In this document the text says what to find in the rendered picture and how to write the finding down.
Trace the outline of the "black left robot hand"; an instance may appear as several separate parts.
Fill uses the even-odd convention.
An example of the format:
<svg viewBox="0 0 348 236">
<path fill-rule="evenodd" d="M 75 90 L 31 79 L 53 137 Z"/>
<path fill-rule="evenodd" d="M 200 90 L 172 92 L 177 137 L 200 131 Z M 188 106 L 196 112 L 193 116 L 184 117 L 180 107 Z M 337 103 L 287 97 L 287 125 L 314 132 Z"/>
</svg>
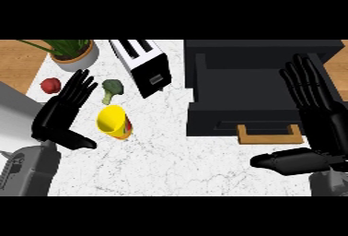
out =
<svg viewBox="0 0 348 236">
<path fill-rule="evenodd" d="M 31 125 L 31 137 L 38 141 L 50 140 L 65 148 L 96 149 L 96 141 L 71 131 L 79 107 L 87 101 L 97 83 L 88 70 L 78 70 L 71 76 L 57 96 L 44 104 Z"/>
</svg>

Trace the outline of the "potted green plant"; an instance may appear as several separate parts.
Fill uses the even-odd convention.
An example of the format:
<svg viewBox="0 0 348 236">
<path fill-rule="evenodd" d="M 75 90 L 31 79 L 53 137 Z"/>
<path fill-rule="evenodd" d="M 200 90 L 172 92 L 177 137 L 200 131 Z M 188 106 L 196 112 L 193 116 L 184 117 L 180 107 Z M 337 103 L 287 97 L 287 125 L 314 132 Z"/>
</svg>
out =
<svg viewBox="0 0 348 236">
<path fill-rule="evenodd" d="M 99 49 L 93 40 L 44 40 L 48 47 L 22 40 L 22 43 L 44 50 L 59 68 L 66 72 L 87 69 L 99 57 Z"/>
</svg>

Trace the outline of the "green broccoli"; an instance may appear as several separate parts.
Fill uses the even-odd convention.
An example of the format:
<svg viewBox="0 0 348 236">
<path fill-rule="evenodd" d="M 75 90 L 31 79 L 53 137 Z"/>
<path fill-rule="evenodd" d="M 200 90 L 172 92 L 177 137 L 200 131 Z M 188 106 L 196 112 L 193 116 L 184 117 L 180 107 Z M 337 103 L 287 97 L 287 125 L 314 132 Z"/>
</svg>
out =
<svg viewBox="0 0 348 236">
<path fill-rule="evenodd" d="M 101 87 L 104 89 L 104 96 L 103 96 L 101 103 L 104 105 L 109 105 L 113 95 L 124 94 L 124 86 L 118 79 L 106 79 L 101 83 Z"/>
</svg>

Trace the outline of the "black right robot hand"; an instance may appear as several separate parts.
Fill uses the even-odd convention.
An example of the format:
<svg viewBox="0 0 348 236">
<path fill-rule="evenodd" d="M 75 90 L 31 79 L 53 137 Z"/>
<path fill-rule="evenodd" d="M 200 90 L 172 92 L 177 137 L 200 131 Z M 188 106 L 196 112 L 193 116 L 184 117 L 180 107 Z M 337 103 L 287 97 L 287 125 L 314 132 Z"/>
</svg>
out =
<svg viewBox="0 0 348 236">
<path fill-rule="evenodd" d="M 348 172 L 348 109 L 334 101 L 308 57 L 295 54 L 278 73 L 298 108 L 309 147 L 253 156 L 250 165 L 284 176 L 330 170 Z"/>
</svg>

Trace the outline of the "red apple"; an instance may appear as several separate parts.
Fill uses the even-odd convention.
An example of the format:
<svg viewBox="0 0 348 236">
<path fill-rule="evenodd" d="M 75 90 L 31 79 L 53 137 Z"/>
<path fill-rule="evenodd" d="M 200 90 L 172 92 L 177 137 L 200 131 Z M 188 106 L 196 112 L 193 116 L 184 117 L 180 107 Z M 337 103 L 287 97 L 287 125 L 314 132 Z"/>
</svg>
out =
<svg viewBox="0 0 348 236">
<path fill-rule="evenodd" d="M 41 89 L 47 94 L 57 93 L 60 91 L 60 81 L 54 77 L 47 78 L 41 83 Z"/>
</svg>

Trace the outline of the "white and black toaster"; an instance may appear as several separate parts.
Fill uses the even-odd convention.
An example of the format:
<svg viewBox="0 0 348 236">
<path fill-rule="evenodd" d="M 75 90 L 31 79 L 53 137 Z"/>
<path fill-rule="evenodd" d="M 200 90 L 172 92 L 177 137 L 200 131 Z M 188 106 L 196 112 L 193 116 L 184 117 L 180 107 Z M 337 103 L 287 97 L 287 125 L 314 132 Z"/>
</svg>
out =
<svg viewBox="0 0 348 236">
<path fill-rule="evenodd" d="M 171 83 L 168 57 L 153 40 L 109 40 L 141 97 L 149 97 Z"/>
</svg>

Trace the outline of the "yellow cup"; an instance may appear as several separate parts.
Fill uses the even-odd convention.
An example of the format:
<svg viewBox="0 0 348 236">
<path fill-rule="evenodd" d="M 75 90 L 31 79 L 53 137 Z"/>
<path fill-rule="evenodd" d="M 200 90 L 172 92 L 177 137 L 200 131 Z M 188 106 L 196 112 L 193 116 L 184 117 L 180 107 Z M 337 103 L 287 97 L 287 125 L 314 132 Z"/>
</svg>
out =
<svg viewBox="0 0 348 236">
<path fill-rule="evenodd" d="M 124 140 L 131 135 L 131 121 L 121 106 L 106 106 L 96 117 L 96 127 L 101 133 Z"/>
</svg>

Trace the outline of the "dark grey drawer front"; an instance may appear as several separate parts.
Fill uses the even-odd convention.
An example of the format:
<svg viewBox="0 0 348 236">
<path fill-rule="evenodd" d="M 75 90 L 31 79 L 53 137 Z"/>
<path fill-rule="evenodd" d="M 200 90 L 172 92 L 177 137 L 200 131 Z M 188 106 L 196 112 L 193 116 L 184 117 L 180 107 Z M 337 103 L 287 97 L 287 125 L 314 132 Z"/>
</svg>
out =
<svg viewBox="0 0 348 236">
<path fill-rule="evenodd" d="M 298 110 L 236 107 L 233 104 L 191 102 L 187 108 L 187 136 L 234 136 L 236 126 L 243 124 L 249 135 L 286 135 L 287 126 L 302 121 Z"/>
</svg>

